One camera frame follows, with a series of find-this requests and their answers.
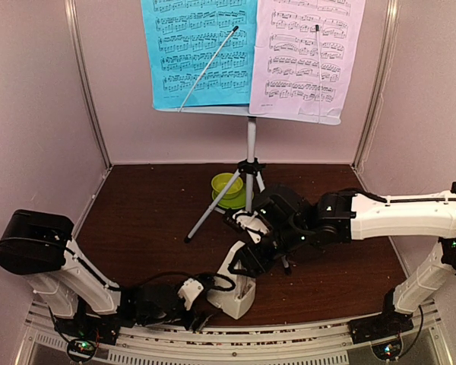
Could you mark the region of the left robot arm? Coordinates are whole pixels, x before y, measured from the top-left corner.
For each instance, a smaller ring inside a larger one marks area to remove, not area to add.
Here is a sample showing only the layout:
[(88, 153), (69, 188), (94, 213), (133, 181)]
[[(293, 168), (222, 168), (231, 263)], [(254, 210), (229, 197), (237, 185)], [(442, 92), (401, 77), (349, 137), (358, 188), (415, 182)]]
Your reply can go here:
[(196, 331), (207, 318), (195, 312), (195, 301), (211, 290), (236, 287), (233, 279), (211, 272), (181, 273), (180, 284), (154, 276), (122, 287), (83, 254), (73, 228), (66, 216), (17, 209), (0, 239), (0, 266), (25, 277), (54, 318), (79, 338), (93, 332), (95, 318), (129, 328), (179, 322)]

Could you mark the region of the grey metronome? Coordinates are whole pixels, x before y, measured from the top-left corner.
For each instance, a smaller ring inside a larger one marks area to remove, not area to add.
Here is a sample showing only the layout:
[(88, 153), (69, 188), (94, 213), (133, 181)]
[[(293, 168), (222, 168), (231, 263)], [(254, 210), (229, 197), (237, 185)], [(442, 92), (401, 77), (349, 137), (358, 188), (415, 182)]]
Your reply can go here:
[(233, 274), (229, 271), (229, 265), (234, 260), (236, 253), (244, 245), (242, 241), (237, 241), (230, 248), (215, 277), (217, 286), (222, 288), (234, 286), (234, 288), (228, 291), (212, 289), (207, 293), (207, 301), (233, 319), (243, 317), (255, 300), (256, 280), (244, 275)]

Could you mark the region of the purple sheet music page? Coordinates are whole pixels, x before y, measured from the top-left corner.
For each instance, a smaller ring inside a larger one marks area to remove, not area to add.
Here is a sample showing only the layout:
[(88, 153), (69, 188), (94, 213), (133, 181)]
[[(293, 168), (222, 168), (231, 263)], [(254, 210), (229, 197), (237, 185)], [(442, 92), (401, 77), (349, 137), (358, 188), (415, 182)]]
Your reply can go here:
[(339, 125), (364, 1), (259, 1), (249, 112)]

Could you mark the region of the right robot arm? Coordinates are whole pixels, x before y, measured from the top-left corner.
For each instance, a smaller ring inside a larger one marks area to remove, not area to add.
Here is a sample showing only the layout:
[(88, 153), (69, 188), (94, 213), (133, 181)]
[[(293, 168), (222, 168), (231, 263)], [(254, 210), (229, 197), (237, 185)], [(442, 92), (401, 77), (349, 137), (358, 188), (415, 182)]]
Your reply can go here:
[(256, 278), (274, 261), (309, 245), (321, 248), (380, 236), (434, 236), (438, 242), (417, 270), (389, 290), (382, 313), (374, 316), (380, 335), (391, 335), (418, 306), (456, 275), (456, 182), (430, 195), (382, 197), (344, 189), (311, 204), (286, 186), (267, 187), (253, 211), (233, 214), (230, 222), (254, 234), (236, 249), (229, 273)]

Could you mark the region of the white music stand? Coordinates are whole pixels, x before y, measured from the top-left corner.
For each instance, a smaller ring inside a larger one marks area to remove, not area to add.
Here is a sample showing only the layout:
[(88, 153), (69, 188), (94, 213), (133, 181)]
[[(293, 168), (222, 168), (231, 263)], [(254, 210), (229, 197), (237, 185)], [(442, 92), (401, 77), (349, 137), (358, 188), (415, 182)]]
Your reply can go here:
[[(198, 83), (207, 73), (207, 70), (210, 68), (211, 64), (214, 62), (216, 57), (218, 57), (219, 53), (223, 49), (223, 47), (227, 44), (227, 42), (238, 32), (239, 26), (235, 26), (225, 37), (225, 39), (221, 42), (217, 51), (211, 56), (211, 59), (207, 62), (206, 66), (203, 68), (199, 76), (197, 76), (194, 84), (192, 85), (190, 91), (187, 93), (185, 99), (182, 101), (181, 106), (176, 108), (170, 109), (161, 109), (160, 111), (164, 112), (175, 112), (175, 113), (207, 113), (207, 114), (224, 114), (224, 115), (232, 115), (234, 116), (234, 112), (239, 112), (238, 116), (246, 116), (247, 117), (247, 153), (246, 159), (241, 160), (237, 163), (237, 168), (233, 173), (233, 179), (230, 181), (228, 186), (226, 186), (223, 191), (211, 202), (208, 206), (206, 211), (202, 214), (193, 228), (188, 232), (188, 234), (184, 238), (184, 243), (188, 244), (191, 242), (194, 235), (197, 233), (198, 229), (201, 225), (207, 220), (209, 215), (213, 211), (217, 211), (221, 214), (225, 214), (227, 209), (222, 210), (221, 207), (217, 205), (217, 203), (223, 198), (225, 192), (229, 189), (229, 187), (233, 184), (233, 180), (237, 177), (240, 177), (242, 174), (245, 174), (245, 188), (246, 188), (246, 203), (245, 209), (249, 212), (252, 211), (252, 193), (254, 182), (258, 184), (259, 191), (263, 191), (265, 189), (264, 180), (261, 175), (261, 171), (265, 168), (266, 164), (259, 163), (257, 157), (255, 156), (255, 144), (256, 144), (256, 131), (257, 131), (257, 116), (268, 117), (269, 119), (284, 119), (281, 115), (278, 114), (259, 114), (259, 115), (252, 115), (249, 113), (248, 106), (196, 106), (196, 107), (188, 107), (185, 108), (189, 98), (191, 97), (192, 93), (197, 87)], [(323, 125), (339, 125), (341, 123), (340, 115), (342, 113), (342, 109), (330, 109), (328, 113), (319, 112), (319, 114), (304, 114), (299, 113), (291, 118), (288, 118), (291, 121), (295, 122), (307, 122), (307, 123), (315, 123), (315, 124), (323, 124)]]

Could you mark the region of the blue sheet music page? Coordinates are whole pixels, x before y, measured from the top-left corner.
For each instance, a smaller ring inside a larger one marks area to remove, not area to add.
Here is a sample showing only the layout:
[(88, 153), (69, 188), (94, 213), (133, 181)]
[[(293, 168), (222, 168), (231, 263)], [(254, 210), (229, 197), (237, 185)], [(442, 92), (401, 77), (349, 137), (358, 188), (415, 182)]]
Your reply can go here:
[(153, 107), (247, 105), (258, 3), (142, 1)]

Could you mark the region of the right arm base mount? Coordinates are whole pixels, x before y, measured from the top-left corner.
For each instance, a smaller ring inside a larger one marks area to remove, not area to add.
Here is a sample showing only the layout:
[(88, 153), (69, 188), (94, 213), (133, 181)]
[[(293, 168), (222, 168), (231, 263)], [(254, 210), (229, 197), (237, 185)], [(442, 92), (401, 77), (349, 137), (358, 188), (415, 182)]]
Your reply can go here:
[(404, 354), (401, 335), (413, 329), (409, 316), (369, 316), (349, 321), (348, 327), (353, 344), (371, 342), (372, 353), (379, 360), (395, 361)]

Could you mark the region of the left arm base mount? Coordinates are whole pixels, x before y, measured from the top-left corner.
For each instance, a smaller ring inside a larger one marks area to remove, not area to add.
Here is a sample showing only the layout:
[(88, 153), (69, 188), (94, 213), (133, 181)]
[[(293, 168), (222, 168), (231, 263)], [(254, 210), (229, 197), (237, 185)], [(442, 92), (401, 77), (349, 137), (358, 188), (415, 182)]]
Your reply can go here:
[(114, 345), (120, 326), (96, 317), (87, 317), (83, 322), (52, 317), (54, 330), (66, 343), (66, 354), (75, 363), (92, 360), (101, 344)]

